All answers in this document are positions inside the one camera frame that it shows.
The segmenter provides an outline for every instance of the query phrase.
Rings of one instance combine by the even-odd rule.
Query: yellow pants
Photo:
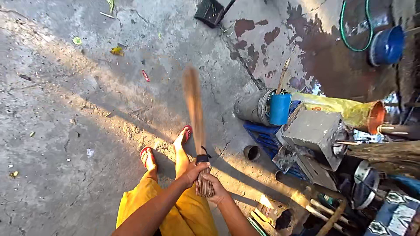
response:
[[[152,178],[142,178],[133,190],[124,192],[118,209],[116,227],[118,228],[134,211],[161,191],[160,186]],[[195,185],[182,193],[159,229],[162,236],[218,235],[209,204],[204,197],[195,194]]]

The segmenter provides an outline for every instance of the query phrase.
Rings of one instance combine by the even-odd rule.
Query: red flip-flop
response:
[[[188,141],[188,139],[191,137],[191,134],[192,134],[192,128],[191,128],[190,125],[184,126],[181,131],[183,131],[185,129],[185,127],[188,127],[188,130],[186,132],[186,138],[185,138],[185,142],[184,143],[186,143]]]
[[[150,148],[150,149],[152,149],[151,147],[144,147],[143,149],[142,149],[142,151],[140,152],[140,160],[143,162],[143,160],[142,160],[142,155],[143,155],[143,152],[145,152],[148,148]],[[149,156],[148,157],[146,157],[146,159],[144,160],[144,163],[143,163],[143,165],[144,165],[144,167],[146,167],[146,161],[147,161],[147,159],[149,158]]]

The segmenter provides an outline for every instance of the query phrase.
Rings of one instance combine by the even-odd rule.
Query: garden hose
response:
[[[340,34],[341,34],[341,38],[343,39],[344,44],[353,52],[362,52],[364,50],[366,50],[370,44],[372,43],[372,38],[373,38],[373,28],[372,28],[372,23],[371,23],[371,19],[370,19],[370,11],[369,11],[369,0],[365,1],[365,14],[366,14],[366,19],[368,20],[368,26],[369,26],[369,41],[367,42],[366,46],[363,49],[356,49],[354,47],[352,47],[346,39],[346,36],[344,35],[344,10],[346,9],[346,0],[343,0],[343,5],[341,7],[341,13],[340,13]]]

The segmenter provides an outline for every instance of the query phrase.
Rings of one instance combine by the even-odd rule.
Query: blue bucket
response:
[[[369,60],[374,66],[397,63],[404,49],[404,31],[401,26],[378,32],[372,41]]]
[[[291,94],[271,96],[270,124],[281,126],[287,123]]]

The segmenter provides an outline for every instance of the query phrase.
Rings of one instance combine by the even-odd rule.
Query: broom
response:
[[[192,132],[192,135],[194,138],[195,151],[197,152],[196,163],[208,162],[210,156],[203,147],[206,140],[198,73],[193,67],[187,67],[184,70],[182,79],[184,84],[185,102],[188,107],[192,130],[194,131]],[[212,197],[214,196],[213,185],[209,180],[203,178],[203,173],[210,173],[210,168],[202,170],[198,175],[198,196]]]

